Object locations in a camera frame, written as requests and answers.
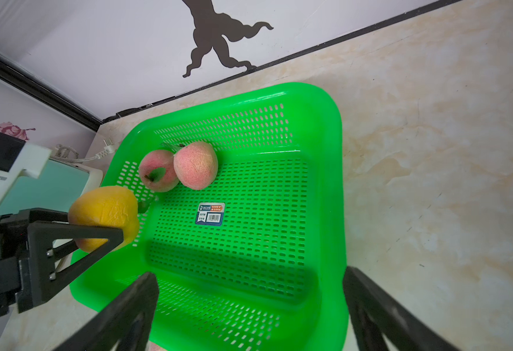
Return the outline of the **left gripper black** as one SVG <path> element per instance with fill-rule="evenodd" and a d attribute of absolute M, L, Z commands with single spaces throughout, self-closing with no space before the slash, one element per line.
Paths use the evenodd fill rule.
<path fill-rule="evenodd" d="M 72 263 L 76 242 L 91 238 L 100 239 L 100 247 Z M 122 243 L 118 228 L 30 224 L 29 210 L 0 215 L 0 317 L 13 304 L 23 313 L 50 301 Z"/>

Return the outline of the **pink peach front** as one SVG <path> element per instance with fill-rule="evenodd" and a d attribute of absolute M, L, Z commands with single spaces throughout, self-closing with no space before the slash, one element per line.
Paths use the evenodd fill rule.
<path fill-rule="evenodd" d="M 179 183 L 174 170 L 174 154 L 167 150 L 147 154 L 139 165 L 139 178 L 154 192 L 173 190 Z"/>

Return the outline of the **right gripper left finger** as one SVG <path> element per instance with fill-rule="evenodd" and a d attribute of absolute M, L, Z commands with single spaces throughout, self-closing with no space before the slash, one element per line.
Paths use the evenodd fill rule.
<path fill-rule="evenodd" d="M 146 350 L 159 288 L 147 272 L 57 350 Z"/>

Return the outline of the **yellow red peach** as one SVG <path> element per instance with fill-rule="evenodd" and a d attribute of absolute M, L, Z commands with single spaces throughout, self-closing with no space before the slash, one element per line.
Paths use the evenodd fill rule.
<path fill-rule="evenodd" d="M 138 202 L 125 187 L 99 187 L 79 197 L 68 211 L 71 225 L 118 228 L 123 231 L 119 250 L 139 234 Z"/>

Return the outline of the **pink peach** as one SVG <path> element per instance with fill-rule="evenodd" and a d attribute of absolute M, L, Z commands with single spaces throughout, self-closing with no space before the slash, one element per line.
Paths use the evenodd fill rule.
<path fill-rule="evenodd" d="M 179 183 L 174 170 L 174 154 L 167 150 L 147 154 L 139 165 L 139 178 L 154 192 L 173 190 Z"/>
<path fill-rule="evenodd" d="M 207 188 L 218 173 L 218 158 L 214 148 L 202 141 L 181 148 L 174 155 L 174 171 L 184 186 L 192 190 Z"/>

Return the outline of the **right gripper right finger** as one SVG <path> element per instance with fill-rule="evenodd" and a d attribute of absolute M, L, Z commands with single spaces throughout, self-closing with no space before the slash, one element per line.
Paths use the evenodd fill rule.
<path fill-rule="evenodd" d="M 348 266 L 343 290 L 359 350 L 456 350 L 360 269 Z"/>

